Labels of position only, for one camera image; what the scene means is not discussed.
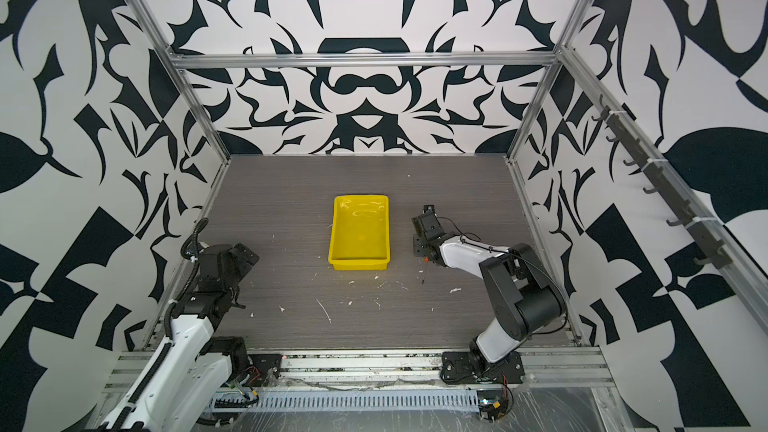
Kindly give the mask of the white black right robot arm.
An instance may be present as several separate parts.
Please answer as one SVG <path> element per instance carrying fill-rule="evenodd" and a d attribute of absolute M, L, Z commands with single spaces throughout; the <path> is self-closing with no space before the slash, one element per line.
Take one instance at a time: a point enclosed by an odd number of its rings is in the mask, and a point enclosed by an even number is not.
<path fill-rule="evenodd" d="M 564 318 L 567 305 L 556 281 L 527 244 L 503 248 L 446 230 L 432 205 L 411 219 L 414 255 L 483 281 L 494 319 L 470 343 L 477 370 L 502 362 L 529 338 Z"/>

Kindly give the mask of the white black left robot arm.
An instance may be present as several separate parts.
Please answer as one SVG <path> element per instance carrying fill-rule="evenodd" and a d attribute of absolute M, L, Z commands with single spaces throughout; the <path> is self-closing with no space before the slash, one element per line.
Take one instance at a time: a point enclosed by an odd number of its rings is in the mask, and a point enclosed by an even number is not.
<path fill-rule="evenodd" d="M 190 431 L 236 421 L 217 405 L 248 408 L 258 394 L 244 388 L 255 372 L 244 339 L 217 337 L 237 302 L 240 282 L 258 262 L 245 245 L 221 244 L 195 256 L 198 275 L 164 318 L 165 337 L 123 398 L 95 431 Z"/>

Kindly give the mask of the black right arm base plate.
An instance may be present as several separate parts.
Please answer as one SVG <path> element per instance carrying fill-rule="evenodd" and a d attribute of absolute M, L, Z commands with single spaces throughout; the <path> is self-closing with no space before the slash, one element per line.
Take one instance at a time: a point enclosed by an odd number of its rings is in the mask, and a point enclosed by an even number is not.
<path fill-rule="evenodd" d="M 444 352 L 441 360 L 440 380 L 448 385 L 521 384 L 525 376 L 521 356 L 517 352 L 510 352 L 495 363 L 487 362 L 475 351 Z"/>

